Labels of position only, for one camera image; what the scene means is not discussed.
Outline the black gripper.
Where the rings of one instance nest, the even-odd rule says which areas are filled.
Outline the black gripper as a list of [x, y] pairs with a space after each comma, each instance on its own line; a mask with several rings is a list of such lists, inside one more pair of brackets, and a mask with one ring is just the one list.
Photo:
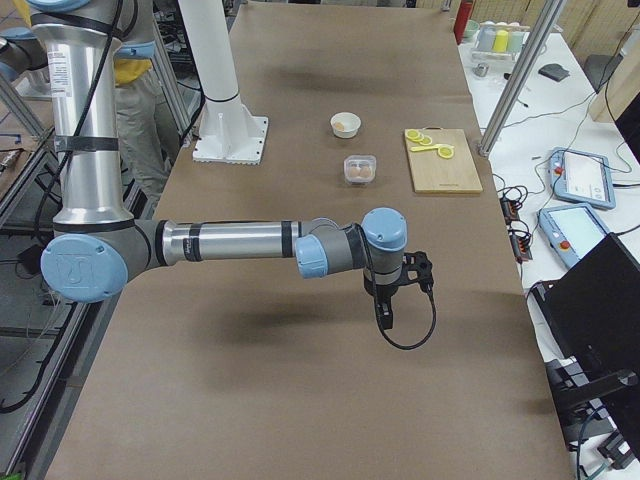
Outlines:
[[392, 309], [392, 298], [397, 293], [400, 286], [400, 275], [375, 273], [372, 279], [370, 272], [363, 273], [363, 284], [366, 292], [374, 300], [376, 322], [380, 329], [392, 329], [394, 326], [394, 314]]

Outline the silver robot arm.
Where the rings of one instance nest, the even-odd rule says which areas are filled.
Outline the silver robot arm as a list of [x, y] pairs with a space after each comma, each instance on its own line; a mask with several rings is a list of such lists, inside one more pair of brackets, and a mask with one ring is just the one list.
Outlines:
[[362, 270], [381, 331], [391, 299], [409, 283], [407, 223], [391, 208], [345, 227], [312, 221], [175, 223], [138, 220], [124, 206], [116, 127], [114, 60], [154, 53], [148, 1], [33, 1], [31, 25], [48, 57], [62, 209], [41, 271], [80, 303], [120, 293], [145, 271], [180, 261], [294, 258], [306, 278]]

